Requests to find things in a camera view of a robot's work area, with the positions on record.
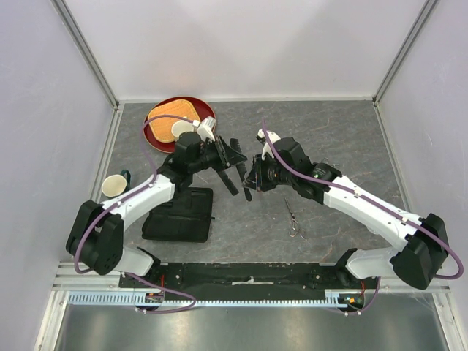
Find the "black comb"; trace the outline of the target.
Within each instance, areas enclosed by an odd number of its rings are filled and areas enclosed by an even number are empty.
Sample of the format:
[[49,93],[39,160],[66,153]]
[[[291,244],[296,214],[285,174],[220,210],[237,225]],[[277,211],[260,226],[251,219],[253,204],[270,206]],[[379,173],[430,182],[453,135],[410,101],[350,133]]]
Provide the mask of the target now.
[[218,170],[216,173],[232,196],[235,196],[239,193],[237,187],[234,185],[225,169]]

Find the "black tool case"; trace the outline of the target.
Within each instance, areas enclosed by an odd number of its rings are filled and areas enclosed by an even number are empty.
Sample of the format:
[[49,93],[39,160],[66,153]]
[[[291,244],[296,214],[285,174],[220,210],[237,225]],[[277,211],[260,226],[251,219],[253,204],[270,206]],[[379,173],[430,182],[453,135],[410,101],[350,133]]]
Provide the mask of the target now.
[[149,211],[142,238],[149,241],[205,243],[208,240],[214,192],[189,187],[172,200]]

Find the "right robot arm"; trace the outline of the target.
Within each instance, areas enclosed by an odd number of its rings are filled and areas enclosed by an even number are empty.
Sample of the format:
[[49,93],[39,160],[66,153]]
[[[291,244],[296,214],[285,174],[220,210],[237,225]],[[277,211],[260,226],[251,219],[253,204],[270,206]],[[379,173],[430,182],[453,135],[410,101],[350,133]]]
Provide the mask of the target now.
[[395,207],[354,184],[325,162],[311,162],[291,137],[259,131],[263,146],[254,156],[246,188],[267,192],[291,186],[301,197],[340,211],[389,246],[384,249],[349,249],[335,269],[336,282],[353,287],[361,279],[396,276],[409,286],[424,290],[438,276],[448,257],[444,221],[435,214],[421,217]]

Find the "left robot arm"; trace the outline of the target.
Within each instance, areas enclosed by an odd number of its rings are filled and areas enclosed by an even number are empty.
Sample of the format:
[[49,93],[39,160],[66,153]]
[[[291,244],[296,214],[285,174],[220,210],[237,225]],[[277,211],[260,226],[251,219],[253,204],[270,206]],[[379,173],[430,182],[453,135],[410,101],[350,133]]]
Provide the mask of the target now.
[[146,181],[103,203],[88,200],[81,205],[66,243],[75,271],[101,276],[112,271],[132,273],[144,287],[154,287],[161,276],[155,266],[157,258],[144,249],[124,245],[128,227],[188,188],[194,174],[202,170],[213,169],[230,193],[238,194],[225,171],[246,160],[235,138],[225,142],[217,135],[213,140],[202,140],[195,132],[183,133],[174,152]]

